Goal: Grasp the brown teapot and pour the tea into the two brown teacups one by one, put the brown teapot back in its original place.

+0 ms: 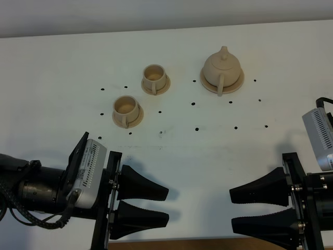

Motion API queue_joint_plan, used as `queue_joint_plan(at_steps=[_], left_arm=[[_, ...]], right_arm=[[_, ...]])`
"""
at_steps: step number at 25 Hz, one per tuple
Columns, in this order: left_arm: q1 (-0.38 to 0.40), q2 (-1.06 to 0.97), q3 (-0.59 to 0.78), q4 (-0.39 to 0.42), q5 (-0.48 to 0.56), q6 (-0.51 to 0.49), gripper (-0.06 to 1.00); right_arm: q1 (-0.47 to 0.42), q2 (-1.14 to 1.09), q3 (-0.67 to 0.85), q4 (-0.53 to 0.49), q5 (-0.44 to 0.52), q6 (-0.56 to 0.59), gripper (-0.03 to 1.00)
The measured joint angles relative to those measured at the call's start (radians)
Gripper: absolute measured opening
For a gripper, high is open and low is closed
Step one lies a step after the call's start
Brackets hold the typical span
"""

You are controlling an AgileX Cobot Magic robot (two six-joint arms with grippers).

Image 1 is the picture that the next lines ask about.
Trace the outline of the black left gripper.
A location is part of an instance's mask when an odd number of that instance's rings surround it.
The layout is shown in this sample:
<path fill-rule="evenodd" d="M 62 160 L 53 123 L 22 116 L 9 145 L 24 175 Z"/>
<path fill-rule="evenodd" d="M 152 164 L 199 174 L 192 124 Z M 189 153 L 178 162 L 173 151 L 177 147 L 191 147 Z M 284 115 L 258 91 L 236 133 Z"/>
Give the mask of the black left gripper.
<path fill-rule="evenodd" d="M 122 153 L 110 151 L 107 167 L 102 172 L 91 249 L 107 249 L 109 239 L 117 240 L 139 231 L 164 228 L 169 222 L 169 215 L 164 212 L 146 210 L 120 201 L 118 209 L 114 212 L 114 221 L 110 223 L 109 233 L 109 214 L 114 207 L 116 178 L 121 157 Z M 117 200 L 164 201 L 169 193 L 169 189 L 143 177 L 128 165 L 122 166 L 121 174 L 118 175 L 118 185 Z"/>

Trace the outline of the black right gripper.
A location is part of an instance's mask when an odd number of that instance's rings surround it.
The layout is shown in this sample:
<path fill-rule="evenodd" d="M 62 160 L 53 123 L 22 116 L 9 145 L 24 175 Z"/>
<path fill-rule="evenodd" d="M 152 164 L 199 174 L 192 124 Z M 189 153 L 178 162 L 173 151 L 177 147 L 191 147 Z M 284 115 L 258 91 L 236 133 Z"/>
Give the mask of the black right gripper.
<path fill-rule="evenodd" d="M 291 198 L 300 219 L 304 249 L 324 249 L 322 231 L 332 230 L 332 171 L 305 173 L 297 153 L 282 154 L 291 182 Z M 234 204 L 264 203 L 289 206 L 289 185 L 283 167 L 230 189 Z M 233 232 L 280 247 L 299 246 L 299 221 L 293 209 L 273 214 L 232 219 Z"/>

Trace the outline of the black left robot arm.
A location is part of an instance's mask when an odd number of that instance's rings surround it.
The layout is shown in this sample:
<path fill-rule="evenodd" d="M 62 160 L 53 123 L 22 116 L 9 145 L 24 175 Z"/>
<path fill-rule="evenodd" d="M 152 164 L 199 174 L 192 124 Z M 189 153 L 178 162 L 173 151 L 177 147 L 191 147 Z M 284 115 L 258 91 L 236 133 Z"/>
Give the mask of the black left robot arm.
<path fill-rule="evenodd" d="M 142 209 L 128 199 L 164 201 L 169 190 L 121 164 L 121 153 L 108 151 L 85 133 L 65 170 L 1 155 L 1 215 L 20 214 L 21 223 L 55 230 L 70 218 L 95 221 L 91 249 L 107 249 L 143 230 L 164 228 L 169 215 Z"/>

